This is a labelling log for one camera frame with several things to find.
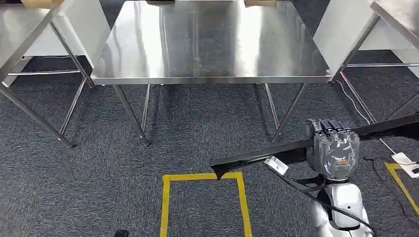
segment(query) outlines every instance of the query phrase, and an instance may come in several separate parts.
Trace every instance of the yellow floor marking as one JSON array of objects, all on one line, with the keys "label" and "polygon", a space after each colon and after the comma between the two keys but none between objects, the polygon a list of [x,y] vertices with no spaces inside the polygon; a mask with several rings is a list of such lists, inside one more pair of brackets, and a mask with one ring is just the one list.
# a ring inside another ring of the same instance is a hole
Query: yellow floor marking
[{"label": "yellow floor marking", "polygon": [[237,187],[239,189],[240,208],[242,210],[243,228],[245,230],[245,237],[251,237],[250,217],[248,203],[246,201],[245,183],[243,181],[243,174],[237,172]]},{"label": "yellow floor marking", "polygon": [[403,193],[407,197],[407,200],[409,200],[410,204],[412,205],[413,209],[415,210],[416,214],[419,213],[419,208],[415,203],[415,200],[413,200],[412,196],[410,196],[409,191],[407,191],[405,185],[403,184],[402,180],[399,178],[399,176],[396,173],[396,169],[401,169],[399,164],[397,163],[385,163],[385,166],[388,169],[388,172],[390,172],[391,176],[393,176],[396,183],[399,185],[399,187],[402,189]]},{"label": "yellow floor marking", "polygon": [[168,235],[170,179],[163,175],[162,218],[160,223],[160,237]]},{"label": "yellow floor marking", "polygon": [[[163,200],[162,200],[162,219],[160,223],[160,237],[167,237],[168,235],[168,215],[169,215],[169,197],[170,197],[170,182],[171,181],[192,181],[192,180],[213,180],[217,179],[214,173],[202,174],[166,174],[163,175]],[[243,229],[245,237],[252,237],[249,209],[246,201],[245,183],[243,181],[243,174],[241,172],[231,172],[223,175],[221,179],[236,179],[237,187],[239,189],[240,208],[243,217]]]}]

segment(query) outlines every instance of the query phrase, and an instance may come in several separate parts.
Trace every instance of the metal frame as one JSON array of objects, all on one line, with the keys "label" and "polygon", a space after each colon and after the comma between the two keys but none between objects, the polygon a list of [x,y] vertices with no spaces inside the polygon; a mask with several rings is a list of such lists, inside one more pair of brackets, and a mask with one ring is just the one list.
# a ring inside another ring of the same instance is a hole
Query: metal frame
[{"label": "metal frame", "polygon": [[[368,35],[373,30],[374,26],[380,19],[380,16],[377,13],[374,13],[372,16],[370,23],[366,26],[364,33],[361,35],[361,37],[358,39],[357,43],[353,47],[353,49],[349,52],[348,56],[344,60],[344,63],[341,65],[339,70],[336,72],[335,77],[332,79],[336,80],[336,75],[340,74],[345,84],[349,87],[352,94],[354,95],[355,99],[358,101],[358,103],[361,105],[362,109],[367,114],[368,118],[371,120],[372,123],[377,123],[377,120],[375,119],[374,115],[371,113],[370,109],[367,107],[365,102],[362,100],[362,98],[359,96],[358,92],[355,90],[354,86],[351,84],[351,82],[348,80],[346,75],[343,73],[343,70],[346,67],[419,67],[419,63],[376,63],[376,64],[348,64],[349,61],[353,58],[355,53],[359,50],[361,45],[364,43],[364,41],[367,39]],[[407,108],[413,104],[413,102],[418,98],[418,95],[413,96],[411,99],[409,99],[405,104],[403,104],[400,108],[396,109],[391,113],[391,115],[386,119],[392,119],[397,114],[400,114],[407,110]]]},{"label": "metal frame", "polygon": [[[143,145],[144,146],[148,146],[150,143],[148,142],[147,137],[145,136],[144,130],[141,128],[141,126],[140,126],[140,124],[138,122],[138,119],[135,116],[134,111],[132,110],[131,105],[129,104],[128,100],[126,99],[126,96],[125,96],[124,91],[122,90],[122,88],[121,88],[120,85],[113,85],[113,87],[114,87],[114,89],[115,89],[115,91],[117,93],[117,96],[118,96],[119,100],[122,102],[122,105],[124,106],[124,109],[125,109],[126,114],[128,115],[129,119],[131,120],[132,124],[134,125],[135,131],[137,131],[138,134],[140,135],[140,138],[141,138],[141,141],[143,142]],[[150,90],[149,89],[150,89],[150,85],[147,88],[148,94],[150,94]],[[147,104],[147,106],[144,107],[145,114],[143,115],[143,118],[145,116],[147,116],[147,109],[146,109],[146,108],[148,108],[148,100],[147,100],[147,98],[146,98],[146,102],[145,103]]]},{"label": "metal frame", "polygon": [[269,86],[268,86],[267,83],[265,83],[264,85],[265,85],[265,89],[266,89],[266,94],[268,96],[269,104],[271,106],[272,116],[274,117],[275,126],[276,126],[276,132],[275,132],[274,138],[272,139],[272,142],[275,142],[275,139],[278,137],[278,135],[280,135],[284,131],[285,126],[287,125],[287,123],[290,121],[290,119],[295,114],[296,109],[298,107],[298,104],[300,103],[301,99],[304,96],[304,93],[306,92],[306,90],[308,88],[308,83],[304,83],[303,85],[301,85],[300,89],[298,90],[297,95],[295,96],[293,102],[291,103],[290,107],[288,108],[287,113],[281,119],[281,122],[278,121],[278,116],[277,116],[277,113],[276,113],[274,102],[272,100],[272,94],[271,94],[271,91],[269,89]]},{"label": "metal frame", "polygon": [[143,120],[141,121],[141,128],[145,131],[145,123],[147,121],[147,111],[148,111],[148,101],[150,100],[150,87],[151,85],[147,85],[147,92],[145,93],[145,101],[144,101],[144,110],[143,110]]},{"label": "metal frame", "polygon": [[71,103],[70,109],[68,110],[67,115],[64,118],[64,122],[61,126],[60,131],[58,132],[42,116],[37,114],[35,111],[29,108],[25,103],[20,101],[3,83],[0,84],[0,92],[3,95],[5,95],[9,100],[11,100],[15,105],[21,108],[25,113],[31,116],[36,122],[42,125],[46,130],[52,133],[58,140],[64,143],[65,146],[73,147],[74,144],[72,144],[66,137],[64,137],[64,133],[70,122],[71,116],[73,115],[74,109],[76,108],[77,102],[82,93],[84,85],[87,83],[90,86],[90,88],[93,88],[94,82],[92,81],[90,76],[86,73],[86,71],[81,66],[80,62],[78,61],[77,57],[74,55],[72,50],[70,49],[63,35],[61,34],[57,26],[55,25],[54,21],[51,20],[50,26],[78,69],[77,70],[45,71],[45,72],[19,72],[19,73],[9,73],[8,76],[56,75],[56,74],[72,74],[72,73],[81,73],[83,75],[83,80],[80,83],[80,86],[76,92],[76,95],[74,96],[74,99]]}]

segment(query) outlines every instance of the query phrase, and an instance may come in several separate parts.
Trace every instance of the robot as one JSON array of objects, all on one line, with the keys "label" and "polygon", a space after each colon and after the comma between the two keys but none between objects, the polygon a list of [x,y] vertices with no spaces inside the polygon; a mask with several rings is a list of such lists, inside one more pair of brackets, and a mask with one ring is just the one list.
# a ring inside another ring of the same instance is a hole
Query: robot
[{"label": "robot", "polygon": [[[361,140],[403,136],[419,139],[419,113],[351,130],[336,120],[309,119],[305,140],[273,148],[212,160],[220,179],[226,172],[263,161],[282,180],[309,198],[312,224],[319,237],[372,237],[359,188],[350,183],[359,158]],[[307,161],[317,177],[293,179],[287,164]],[[318,191],[316,197],[310,194]]]}]

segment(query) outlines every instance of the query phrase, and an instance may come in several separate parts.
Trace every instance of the reflective metal surface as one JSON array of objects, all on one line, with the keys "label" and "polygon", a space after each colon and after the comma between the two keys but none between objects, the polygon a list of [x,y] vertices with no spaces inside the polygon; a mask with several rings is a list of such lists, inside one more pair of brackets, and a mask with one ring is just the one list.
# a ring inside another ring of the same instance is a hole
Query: reflective metal surface
[{"label": "reflective metal surface", "polygon": [[94,87],[94,83],[90,76],[86,73],[80,62],[78,61],[77,57],[74,55],[73,51],[71,50],[70,46],[68,45],[67,41],[64,39],[63,34],[58,29],[57,25],[55,24],[54,20],[51,20],[49,23],[51,26],[52,31],[54,31],[54,34],[57,36],[58,40],[63,45],[64,49],[67,51],[68,55],[70,56],[71,60],[73,61],[74,65],[76,65],[77,69],[80,71],[80,73],[83,75],[83,78],[87,79],[87,84],[90,88]]},{"label": "reflective metal surface", "polygon": [[371,8],[419,49],[419,0],[375,0]]},{"label": "reflective metal surface", "polygon": [[141,128],[137,117],[135,116],[134,111],[132,110],[131,105],[128,103],[128,100],[126,100],[126,96],[124,91],[122,90],[120,85],[114,85],[114,89],[117,93],[117,96],[119,97],[119,100],[122,102],[122,105],[124,106],[125,112],[128,115],[129,119],[132,122],[132,125],[134,125],[134,129],[138,132],[140,135],[141,141],[143,142],[144,146],[148,146],[150,143],[147,140],[147,137],[144,134],[143,129]]},{"label": "reflective metal surface", "polygon": [[150,89],[151,85],[148,84],[147,91],[145,93],[145,100],[144,100],[144,109],[143,109],[143,119],[141,121],[141,128],[145,131],[145,124],[147,122],[147,111],[148,111],[148,101],[150,100]]},{"label": "reflective metal surface", "polygon": [[357,63],[348,64],[347,68],[386,68],[386,67],[419,67],[419,63]]},{"label": "reflective metal surface", "polygon": [[271,106],[272,117],[274,117],[275,127],[276,127],[276,129],[278,129],[279,128],[279,119],[278,119],[278,115],[276,113],[274,100],[272,99],[271,90],[269,89],[269,84],[268,83],[265,83],[264,85],[265,85],[266,95],[268,96],[269,104]]},{"label": "reflective metal surface", "polygon": [[96,84],[327,82],[328,66],[289,1],[126,1]]},{"label": "reflective metal surface", "polygon": [[0,80],[3,80],[51,21],[53,9],[0,5]]}]

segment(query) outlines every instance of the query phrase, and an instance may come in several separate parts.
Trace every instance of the white robot body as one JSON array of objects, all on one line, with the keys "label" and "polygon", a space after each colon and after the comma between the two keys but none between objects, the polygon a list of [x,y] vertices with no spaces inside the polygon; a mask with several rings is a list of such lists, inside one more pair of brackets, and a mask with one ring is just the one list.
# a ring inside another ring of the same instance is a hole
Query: white robot body
[{"label": "white robot body", "polygon": [[[326,195],[319,199],[330,202],[332,206],[342,209],[368,223],[367,212],[362,205],[361,191],[351,183],[329,184]],[[311,200],[309,211],[312,224],[319,237],[372,237],[371,230],[358,221],[338,212],[327,211],[320,203]]]}]

